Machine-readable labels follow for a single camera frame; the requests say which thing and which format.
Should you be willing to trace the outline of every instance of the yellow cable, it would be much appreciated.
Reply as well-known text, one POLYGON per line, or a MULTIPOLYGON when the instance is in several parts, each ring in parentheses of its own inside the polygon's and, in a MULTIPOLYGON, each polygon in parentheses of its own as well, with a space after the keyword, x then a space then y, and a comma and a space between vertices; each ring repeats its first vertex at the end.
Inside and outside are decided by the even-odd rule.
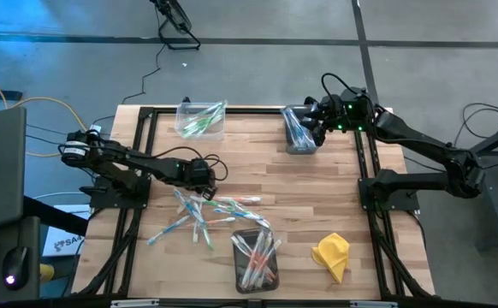
MULTIPOLYGON (((16 103, 16 104, 14 104, 11 107, 8 107, 8 103, 6 101, 6 97, 3 95, 2 90, 0 90, 0 97, 2 97, 3 105, 4 105, 5 109, 18 107, 18 106, 21 106, 24 103, 31 102, 31 101, 34 101, 34 100, 48 100, 48 101, 51 101, 51 102, 55 102, 55 103, 61 104, 61 105, 65 106, 73 114, 73 116, 76 118, 76 121, 78 121, 78 123, 80 124, 80 126, 82 127, 82 129, 85 130, 85 131, 87 130, 86 126, 81 121, 81 119, 78 116, 78 114, 76 113, 76 111, 74 111, 74 109, 72 109, 72 107, 70 107, 70 105, 68 105, 67 103, 64 103, 63 101, 58 100, 56 98, 47 98, 47 97, 27 98, 27 99, 21 100, 19 103, 16 103)), ((56 156, 60 156, 61 155, 60 153, 38 154, 38 153, 31 153, 29 151, 27 151, 26 154, 30 155, 30 156, 34 156, 34 157, 56 157, 56 156)))

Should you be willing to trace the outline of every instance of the clear container with toothbrushes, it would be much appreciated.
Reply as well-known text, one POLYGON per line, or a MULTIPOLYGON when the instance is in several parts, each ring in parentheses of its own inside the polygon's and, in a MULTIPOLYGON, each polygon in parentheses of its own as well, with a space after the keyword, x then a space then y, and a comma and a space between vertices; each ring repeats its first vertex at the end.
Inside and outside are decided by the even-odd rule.
POLYGON ((183 102, 177 107, 175 131, 183 139, 222 140, 227 100, 217 103, 183 102))

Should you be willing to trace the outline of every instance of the wooden tabletop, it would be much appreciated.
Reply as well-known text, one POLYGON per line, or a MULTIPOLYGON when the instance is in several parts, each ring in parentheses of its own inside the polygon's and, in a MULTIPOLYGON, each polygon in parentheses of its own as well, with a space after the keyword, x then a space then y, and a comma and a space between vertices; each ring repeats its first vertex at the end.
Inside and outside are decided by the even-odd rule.
MULTIPOLYGON (((139 107, 118 107, 112 139, 126 146, 133 143, 139 107)), ((263 199, 251 209, 264 216, 271 223, 275 237, 282 239, 277 252, 280 286, 275 291, 253 295, 242 295, 235 290, 230 235, 235 230, 254 228, 253 222, 210 226, 213 252, 203 239, 196 245, 192 243, 192 227, 188 226, 148 246, 149 238, 179 219, 173 187, 153 181, 148 208, 140 222, 129 297, 379 299, 369 225, 359 205, 356 185, 359 166, 353 133, 328 133, 324 146, 315 155, 292 156, 285 152, 285 129, 280 115, 227 115, 223 141, 185 141, 173 129, 174 123, 175 115, 159 116, 153 154, 179 145, 194 147, 204 156, 216 153, 229 168, 227 180, 218 184, 217 196, 263 199), (350 243, 349 269, 342 284, 311 258, 311 248, 333 232, 350 243)), ((399 146, 377 143, 377 148, 383 168, 406 172, 399 146)), ((369 162, 366 143, 365 150, 369 162)), ((170 156, 191 159, 194 154, 181 150, 171 152, 170 156)), ((222 176, 223 169, 218 165, 215 169, 217 177, 222 176)), ((372 175, 370 164, 368 170, 372 175)), ((89 222, 73 291, 85 287, 110 255, 118 211, 103 210, 89 222)), ((219 215, 204 207, 206 220, 223 217, 219 215)), ((400 259, 422 287, 433 293, 418 225, 404 212, 393 211, 391 216, 400 259)), ((385 267, 388 285, 394 290, 388 262, 385 267)), ((115 290, 122 271, 123 257, 115 290)))

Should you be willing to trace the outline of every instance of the gray floor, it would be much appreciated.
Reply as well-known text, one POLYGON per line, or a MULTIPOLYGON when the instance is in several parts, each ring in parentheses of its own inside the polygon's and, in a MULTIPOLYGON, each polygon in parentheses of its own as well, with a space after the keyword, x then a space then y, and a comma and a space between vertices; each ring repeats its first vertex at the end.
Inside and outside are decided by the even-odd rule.
MULTIPOLYGON (((368 39, 498 41, 498 0, 359 0, 368 39)), ((349 0, 181 1, 203 38, 357 39, 349 0)), ((0 0, 0 33, 47 33, 155 37, 156 21, 146 0, 0 0)), ((64 44, 0 42, 0 86, 25 97, 51 96, 71 104, 85 123, 113 115, 122 98, 139 91, 140 77, 154 69, 160 44, 64 44)), ((371 48, 380 102, 409 125, 453 140, 460 111, 472 102, 498 105, 498 49, 371 48)), ((129 104, 177 104, 227 99, 231 104, 301 104, 324 95, 319 78, 337 73, 362 86, 357 46, 207 44, 199 52, 164 50, 162 70, 146 80, 146 95, 129 104)), ((330 88, 341 89, 332 83, 330 88)), ((28 122, 63 132, 77 129, 61 106, 27 105, 28 122)), ((498 115, 472 119, 482 134, 498 128, 498 115)), ((103 122, 110 129, 110 121, 103 122)), ((28 129, 62 141, 61 136, 28 129)), ((478 142, 464 132, 459 145, 478 142)), ((28 140, 31 151, 55 147, 28 140)), ((406 155, 429 163, 415 153, 406 155)), ((410 172, 425 169, 407 162, 410 172)), ((90 183, 81 171, 56 158, 27 157, 26 195, 76 191, 90 183)), ((474 243, 493 219, 480 199, 460 200, 444 192, 420 192, 422 222, 438 295, 498 304, 498 250, 480 253, 474 243)), ((79 203, 84 197, 47 199, 79 203)), ((45 286, 58 296, 63 282, 45 286)))

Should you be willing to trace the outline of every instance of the computer mouse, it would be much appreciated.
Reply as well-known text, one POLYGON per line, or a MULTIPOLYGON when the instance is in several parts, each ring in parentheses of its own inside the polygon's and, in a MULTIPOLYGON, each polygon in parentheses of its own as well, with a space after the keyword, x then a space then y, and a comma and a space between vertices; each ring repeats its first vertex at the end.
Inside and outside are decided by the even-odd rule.
POLYGON ((19 290, 28 281, 28 248, 17 246, 3 259, 2 278, 4 286, 9 290, 19 290))

